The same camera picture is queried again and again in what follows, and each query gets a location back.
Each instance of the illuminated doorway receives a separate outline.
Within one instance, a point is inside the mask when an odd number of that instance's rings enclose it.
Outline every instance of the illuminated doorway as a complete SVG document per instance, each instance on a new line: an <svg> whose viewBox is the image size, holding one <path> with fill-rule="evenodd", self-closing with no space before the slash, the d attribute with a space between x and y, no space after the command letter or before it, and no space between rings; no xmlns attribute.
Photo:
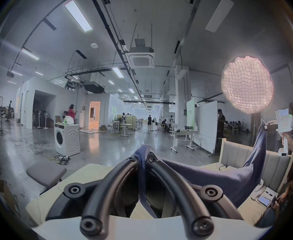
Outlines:
<svg viewBox="0 0 293 240"><path fill-rule="evenodd" d="M89 109L89 129L99 129L100 102L91 101Z"/></svg>

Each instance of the softbox light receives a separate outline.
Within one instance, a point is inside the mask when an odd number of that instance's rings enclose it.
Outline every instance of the softbox light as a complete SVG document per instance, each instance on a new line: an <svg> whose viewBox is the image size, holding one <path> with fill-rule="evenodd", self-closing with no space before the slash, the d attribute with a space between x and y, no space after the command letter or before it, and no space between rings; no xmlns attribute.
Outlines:
<svg viewBox="0 0 293 240"><path fill-rule="evenodd" d="M274 97L274 84L268 69L258 58L248 55L236 57L225 66L221 87L232 105L247 114L265 109Z"/></svg>

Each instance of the washing machine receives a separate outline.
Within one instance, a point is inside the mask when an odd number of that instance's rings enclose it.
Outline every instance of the washing machine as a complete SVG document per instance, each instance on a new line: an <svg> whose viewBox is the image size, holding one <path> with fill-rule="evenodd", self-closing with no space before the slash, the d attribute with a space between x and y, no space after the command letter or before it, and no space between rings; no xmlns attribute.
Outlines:
<svg viewBox="0 0 293 240"><path fill-rule="evenodd" d="M80 153L80 125L54 124L55 150L61 155Z"/></svg>

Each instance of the blue towel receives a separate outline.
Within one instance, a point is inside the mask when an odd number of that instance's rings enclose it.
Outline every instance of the blue towel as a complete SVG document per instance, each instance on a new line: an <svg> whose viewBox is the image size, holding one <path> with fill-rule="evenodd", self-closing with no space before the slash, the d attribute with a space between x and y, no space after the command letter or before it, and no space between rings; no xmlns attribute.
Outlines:
<svg viewBox="0 0 293 240"><path fill-rule="evenodd" d="M161 159L177 173L182 175L190 183L205 186L217 185L223 193L238 208L251 194L254 188L260 183L262 169L266 154L266 131L264 123L261 123L251 155L248 157L242 168L223 172L214 172L208 169L185 165L182 163ZM151 146L143 145L136 152L135 156L140 161L139 168L139 199L146 210L155 218L153 210L147 203L145 168L146 159Z"/></svg>

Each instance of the smartphone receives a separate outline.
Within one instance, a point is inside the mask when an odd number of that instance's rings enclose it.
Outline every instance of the smartphone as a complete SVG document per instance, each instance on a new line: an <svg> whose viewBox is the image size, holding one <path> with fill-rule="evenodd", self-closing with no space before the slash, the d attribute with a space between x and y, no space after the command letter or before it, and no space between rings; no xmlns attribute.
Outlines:
<svg viewBox="0 0 293 240"><path fill-rule="evenodd" d="M271 201L271 207L273 207L275 205L275 201L276 201L276 197L274 196L272 201Z"/></svg>
<svg viewBox="0 0 293 240"><path fill-rule="evenodd" d="M260 203L262 203L262 204L264 204L266 207L270 204L270 200L269 199L267 199L267 198L265 198L265 197L263 197L263 196L260 196L259 198L258 198L258 201L260 202Z"/></svg>

